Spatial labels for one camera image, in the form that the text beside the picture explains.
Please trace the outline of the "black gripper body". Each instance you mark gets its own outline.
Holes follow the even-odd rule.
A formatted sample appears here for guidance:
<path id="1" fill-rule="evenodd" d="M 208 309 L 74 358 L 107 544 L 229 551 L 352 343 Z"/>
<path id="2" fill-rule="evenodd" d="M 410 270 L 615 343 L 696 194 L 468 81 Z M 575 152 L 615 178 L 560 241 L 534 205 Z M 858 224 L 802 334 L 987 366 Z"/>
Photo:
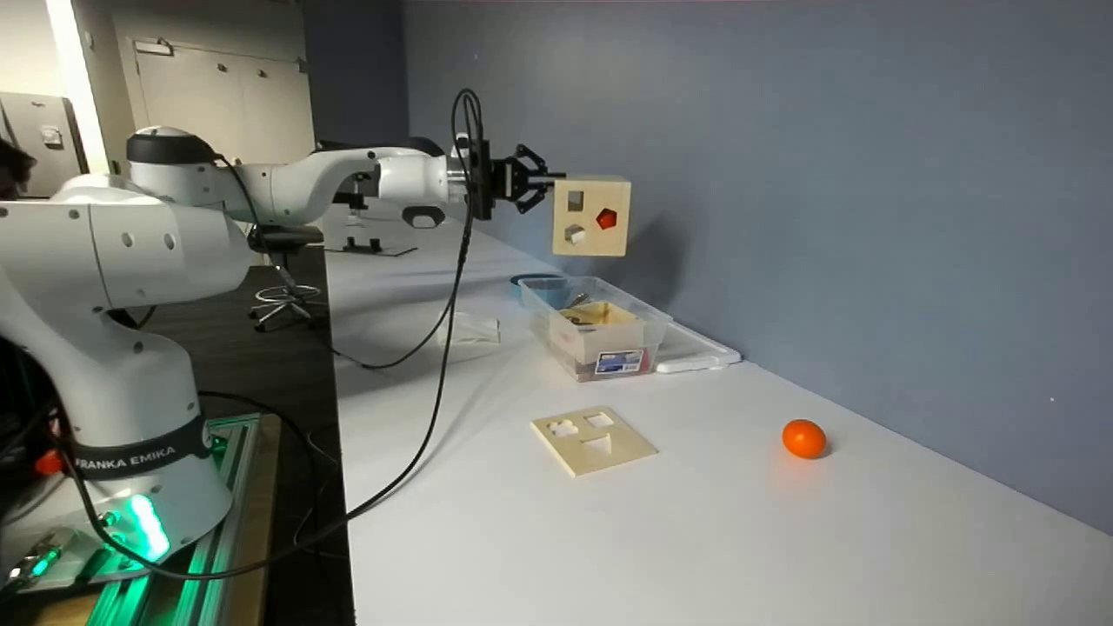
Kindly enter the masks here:
<path id="1" fill-rule="evenodd" d="M 475 140 L 466 155 L 466 207 L 472 220 L 488 220 L 497 203 L 512 203 L 517 211 L 534 207 L 560 180 L 534 149 L 525 142 L 512 155 L 495 155 L 488 140 Z"/>

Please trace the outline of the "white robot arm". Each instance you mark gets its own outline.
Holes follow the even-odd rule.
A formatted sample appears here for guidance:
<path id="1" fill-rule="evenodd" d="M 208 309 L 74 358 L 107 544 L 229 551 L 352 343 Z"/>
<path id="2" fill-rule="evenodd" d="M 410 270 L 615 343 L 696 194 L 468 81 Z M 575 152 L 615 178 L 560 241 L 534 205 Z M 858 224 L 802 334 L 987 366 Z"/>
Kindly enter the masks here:
<path id="1" fill-rule="evenodd" d="M 206 443 L 191 358 L 130 327 L 140 305 L 229 293 L 251 241 L 321 220 L 352 190 L 390 205 L 458 203 L 472 220 L 531 207 L 555 173 L 531 149 L 497 155 L 475 132 L 440 149 L 346 147 L 291 165 L 226 165 L 182 130 L 126 142 L 130 173 L 76 178 L 44 203 L 0 211 L 0 337 L 32 355 L 66 413 L 76 520 L 120 555 L 157 566 L 208 537 L 232 491 Z"/>

